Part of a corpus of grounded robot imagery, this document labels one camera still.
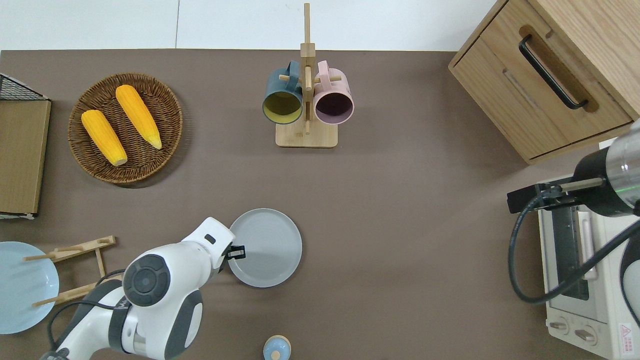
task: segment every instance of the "mug handle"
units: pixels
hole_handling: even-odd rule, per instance
[[[287,67],[287,75],[289,75],[289,80],[287,80],[287,85],[285,89],[287,91],[293,92],[298,85],[298,79],[300,78],[300,64],[297,61],[291,60],[289,62],[289,66]]]
[[[318,76],[320,77],[320,85],[323,91],[331,90],[331,80],[329,80],[329,64],[326,60],[318,63]]]

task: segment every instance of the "blue mug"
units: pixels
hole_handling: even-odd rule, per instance
[[[289,80],[280,80],[286,75]],[[300,64],[289,62],[287,68],[274,70],[267,80],[267,90],[262,102],[262,112],[276,124],[290,124],[302,115],[302,87],[298,83]]]

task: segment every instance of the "round wicker tray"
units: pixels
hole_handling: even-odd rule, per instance
[[[128,84],[137,89],[153,116],[162,149],[146,142],[131,124],[116,99],[115,91]],[[114,167],[93,143],[81,122],[86,110],[100,110],[109,120],[127,153],[127,162]],[[76,161],[91,176],[113,184],[129,184],[160,170],[173,156],[182,135],[182,109],[165,84],[144,74],[115,74],[91,86],[78,99],[69,118],[68,140]]]

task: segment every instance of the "oven glass window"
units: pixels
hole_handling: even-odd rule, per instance
[[[560,283],[580,267],[580,254],[578,252],[580,234],[577,207],[554,209],[551,213],[556,242],[558,283]],[[563,295],[579,300],[589,300],[587,280],[579,280],[574,286],[568,288]]]

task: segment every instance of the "wooden rack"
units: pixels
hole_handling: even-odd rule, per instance
[[[103,247],[107,247],[109,245],[113,245],[115,243],[116,243],[116,240],[113,236],[107,236],[105,238],[88,241],[86,243],[82,243],[74,246],[55,248],[53,251],[48,252],[44,255],[28,256],[26,258],[23,258],[22,260],[32,261],[32,260],[38,260],[38,259],[51,259],[51,261],[53,261],[54,263],[57,263],[59,261],[63,261],[81,254],[85,254],[87,252],[94,251],[98,261],[98,271],[100,272],[100,276],[104,277],[106,273],[104,271],[104,263],[102,262],[102,253],[100,252],[100,249]],[[122,278],[122,275],[117,275],[112,277],[112,279],[121,279],[121,278]],[[93,284],[84,285],[75,289],[64,291],[62,293],[59,293],[58,296],[56,297],[34,302],[32,306],[37,307],[44,304],[48,304],[50,302],[55,302],[56,304],[60,304],[61,302],[78,299],[79,297],[83,297],[86,294],[88,294],[90,291],[92,291],[95,288],[95,286],[96,286],[96,282]]]
[[[329,125],[316,118],[314,82],[316,78],[316,45],[311,42],[310,7],[305,3],[305,42],[300,44],[300,83],[302,84],[302,116],[297,121],[276,124],[276,144],[280,147],[335,147],[338,145],[338,125]]]

